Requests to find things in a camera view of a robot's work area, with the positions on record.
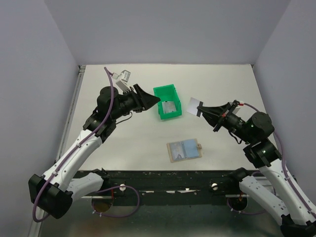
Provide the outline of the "green plastic bin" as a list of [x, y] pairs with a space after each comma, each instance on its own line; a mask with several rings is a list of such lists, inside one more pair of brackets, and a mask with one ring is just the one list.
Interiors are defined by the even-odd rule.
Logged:
[[160, 98], [158, 114], [161, 120], [173, 119], [182, 115], [182, 105], [174, 84], [153, 88], [154, 95]]

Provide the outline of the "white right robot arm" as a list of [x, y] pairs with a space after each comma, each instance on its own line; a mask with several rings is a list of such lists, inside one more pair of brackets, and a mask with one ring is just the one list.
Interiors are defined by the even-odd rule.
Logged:
[[266, 177], [275, 189], [274, 195], [264, 188], [250, 171], [239, 168], [229, 174], [228, 190], [240, 191], [260, 204], [279, 224], [285, 237], [314, 237], [316, 235], [316, 206], [305, 195], [290, 174], [282, 154], [269, 140], [274, 132], [270, 116], [256, 111], [247, 121], [234, 111], [244, 104], [234, 100], [218, 107], [197, 106], [197, 115], [203, 116], [213, 130], [227, 129], [238, 142], [246, 144], [246, 158]]

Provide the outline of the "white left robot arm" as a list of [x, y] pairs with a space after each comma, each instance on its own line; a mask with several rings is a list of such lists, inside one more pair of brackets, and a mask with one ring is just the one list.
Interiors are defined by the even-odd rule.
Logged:
[[31, 202], [48, 215], [59, 219], [72, 203], [88, 193], [104, 195], [109, 182], [97, 173], [76, 179], [75, 174], [87, 158], [98, 149], [116, 129], [117, 119], [130, 112], [140, 113], [157, 104], [160, 99], [146, 93], [139, 85], [119, 94], [113, 86], [101, 89], [97, 106], [88, 117], [76, 141], [43, 175], [34, 174], [28, 181]]

